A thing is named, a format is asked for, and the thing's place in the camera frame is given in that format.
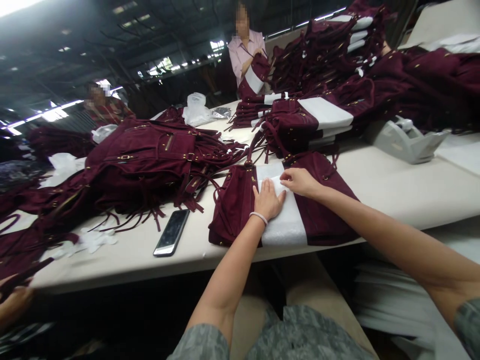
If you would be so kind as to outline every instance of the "metal buckle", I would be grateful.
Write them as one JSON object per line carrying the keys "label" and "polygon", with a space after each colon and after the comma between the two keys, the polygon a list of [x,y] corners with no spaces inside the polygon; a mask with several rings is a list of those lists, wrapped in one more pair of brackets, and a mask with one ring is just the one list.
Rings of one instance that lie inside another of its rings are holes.
{"label": "metal buckle", "polygon": [[246,169],[253,169],[254,167],[254,162],[252,160],[247,160],[245,161],[245,163],[243,164],[243,166],[245,166]]}

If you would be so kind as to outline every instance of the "plastic bag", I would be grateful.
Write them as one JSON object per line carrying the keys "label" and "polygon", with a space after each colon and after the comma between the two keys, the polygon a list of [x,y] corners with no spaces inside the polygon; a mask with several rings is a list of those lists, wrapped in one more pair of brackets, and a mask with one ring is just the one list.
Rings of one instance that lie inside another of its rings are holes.
{"label": "plastic bag", "polygon": [[205,95],[199,92],[188,95],[187,106],[183,109],[185,124],[196,128],[216,120],[212,116],[212,112],[205,106],[206,102]]}
{"label": "plastic bag", "polygon": [[97,130],[92,130],[91,133],[93,134],[93,141],[97,144],[100,144],[108,135],[113,133],[116,128],[118,128],[118,125],[111,124],[100,126]]}
{"label": "plastic bag", "polygon": [[55,171],[40,183],[40,189],[60,185],[76,172],[85,169],[86,157],[77,159],[67,152],[59,152],[50,156],[48,160],[50,160]]}
{"label": "plastic bag", "polygon": [[230,119],[232,109],[229,107],[217,107],[211,111],[211,115],[216,119]]}

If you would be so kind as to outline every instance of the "red shirt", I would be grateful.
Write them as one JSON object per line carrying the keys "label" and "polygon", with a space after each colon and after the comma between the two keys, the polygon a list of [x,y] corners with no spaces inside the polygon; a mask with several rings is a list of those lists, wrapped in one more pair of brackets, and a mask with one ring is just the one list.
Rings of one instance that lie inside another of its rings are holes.
{"label": "red shirt", "polygon": [[113,96],[107,97],[106,105],[95,105],[93,101],[86,100],[84,107],[98,127],[109,124],[118,125],[126,117],[135,115],[122,100]]}

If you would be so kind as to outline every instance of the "clear plastic bag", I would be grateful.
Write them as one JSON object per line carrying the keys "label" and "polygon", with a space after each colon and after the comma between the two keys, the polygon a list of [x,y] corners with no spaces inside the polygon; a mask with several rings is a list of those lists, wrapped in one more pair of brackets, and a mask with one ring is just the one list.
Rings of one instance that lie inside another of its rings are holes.
{"label": "clear plastic bag", "polygon": [[185,124],[196,128],[216,120],[212,116],[212,112],[205,106],[206,102],[205,95],[199,92],[188,95],[187,106],[183,109]]}
{"label": "clear plastic bag", "polygon": [[118,128],[118,125],[111,124],[101,126],[97,130],[92,130],[91,133],[93,134],[93,141],[97,144],[100,144],[107,136],[113,133],[116,128]]}

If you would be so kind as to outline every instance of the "white foam sheet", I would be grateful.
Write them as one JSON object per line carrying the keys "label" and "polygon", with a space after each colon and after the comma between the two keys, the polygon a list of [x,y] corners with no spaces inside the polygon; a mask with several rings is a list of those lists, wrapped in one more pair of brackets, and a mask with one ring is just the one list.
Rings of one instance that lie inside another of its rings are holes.
{"label": "white foam sheet", "polygon": [[[341,22],[341,23],[347,23],[350,20],[352,20],[352,17],[350,15],[340,15],[336,17],[332,17],[331,19],[328,19],[327,21],[329,22]],[[353,26],[352,30],[363,30],[368,28],[372,23],[374,22],[374,18],[371,16],[365,16],[361,17],[356,21],[356,24]]]}
{"label": "white foam sheet", "polygon": [[367,30],[354,32],[350,37],[350,44],[354,44],[359,40],[362,40],[367,37],[369,32]]}
{"label": "white foam sheet", "polygon": [[318,121],[318,130],[348,127],[354,120],[352,114],[321,97],[301,99],[298,103]]}
{"label": "white foam sheet", "polygon": [[282,98],[282,94],[285,94],[285,99],[289,98],[288,92],[281,92],[279,94],[270,94],[270,95],[265,95],[265,98],[263,99],[263,103],[266,105],[272,105],[275,100]]}
{"label": "white foam sheet", "polygon": [[248,67],[248,70],[245,74],[245,79],[250,86],[250,89],[252,89],[255,94],[258,94],[264,86],[264,82],[257,76],[257,74],[254,73],[254,71],[252,70],[252,66]]}
{"label": "white foam sheet", "polygon": [[347,53],[351,53],[357,49],[360,49],[363,45],[365,45],[365,40],[358,40],[350,45],[348,45],[348,49],[346,50]]}
{"label": "white foam sheet", "polygon": [[[281,162],[258,166],[256,177],[259,188],[262,188],[263,180],[269,178],[274,180],[275,192],[280,195],[283,190],[280,184],[280,175],[283,172],[284,166]],[[264,247],[307,245],[307,233],[293,192],[287,191],[283,208],[280,214],[268,223],[261,236],[261,244]]]}

